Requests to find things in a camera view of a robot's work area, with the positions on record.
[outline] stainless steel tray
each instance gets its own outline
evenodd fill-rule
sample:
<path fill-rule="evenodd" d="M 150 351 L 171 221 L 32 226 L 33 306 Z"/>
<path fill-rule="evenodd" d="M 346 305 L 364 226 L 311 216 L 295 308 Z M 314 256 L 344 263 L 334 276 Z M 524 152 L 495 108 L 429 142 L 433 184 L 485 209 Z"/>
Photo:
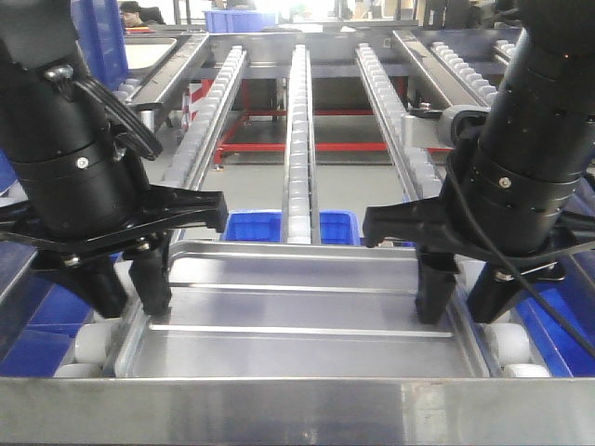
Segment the stainless steel tray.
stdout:
<path fill-rule="evenodd" d="M 171 259 L 170 311 L 137 317 L 116 376 L 488 375 L 465 317 L 417 321 L 410 249 L 179 242 Z"/>

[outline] blue panel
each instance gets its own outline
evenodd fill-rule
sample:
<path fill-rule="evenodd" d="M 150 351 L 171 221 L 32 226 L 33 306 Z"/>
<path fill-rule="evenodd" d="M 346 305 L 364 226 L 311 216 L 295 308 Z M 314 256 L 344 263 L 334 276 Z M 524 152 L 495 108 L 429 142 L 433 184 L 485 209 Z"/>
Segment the blue panel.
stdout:
<path fill-rule="evenodd" d="M 89 69 L 114 90 L 128 76 L 124 30 L 116 0 L 72 0 L 71 12 Z"/>
<path fill-rule="evenodd" d="M 88 304 L 61 286 L 54 286 L 39 306 L 27 330 L 75 337 L 91 313 Z"/>
<path fill-rule="evenodd" d="M 0 192 L 8 189 L 16 180 L 15 171 L 12 170 L 4 151 L 0 150 Z"/>
<path fill-rule="evenodd" d="M 579 333 L 586 336 L 558 290 L 541 293 Z M 595 360 L 533 298 L 524 300 L 517 310 L 554 376 L 595 376 Z"/>
<path fill-rule="evenodd" d="M 24 330 L 0 362 L 0 375 L 53 376 L 72 342 L 65 334 Z"/>

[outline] blue plastic crate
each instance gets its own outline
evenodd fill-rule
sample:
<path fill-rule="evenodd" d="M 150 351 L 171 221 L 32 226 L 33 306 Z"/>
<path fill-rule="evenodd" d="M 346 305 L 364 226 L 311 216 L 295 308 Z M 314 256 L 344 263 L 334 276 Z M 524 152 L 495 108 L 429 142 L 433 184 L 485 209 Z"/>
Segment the blue plastic crate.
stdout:
<path fill-rule="evenodd" d="M 274 12 L 218 10 L 205 11 L 206 30 L 210 33 L 258 33 L 277 24 Z"/>
<path fill-rule="evenodd" d="M 116 0 L 72 0 L 71 12 L 89 69 L 114 90 L 128 76 L 124 32 Z"/>
<path fill-rule="evenodd" d="M 320 227 L 321 239 L 324 244 L 360 244 L 357 216 L 351 211 L 322 211 Z M 281 212 L 230 212 L 221 240 L 279 242 L 281 241 Z"/>
<path fill-rule="evenodd" d="M 54 286 L 25 327 L 75 337 L 89 320 L 91 307 L 70 291 Z"/>
<path fill-rule="evenodd" d="M 72 343 L 66 334 L 23 330 L 0 361 L 0 376 L 53 376 Z"/>

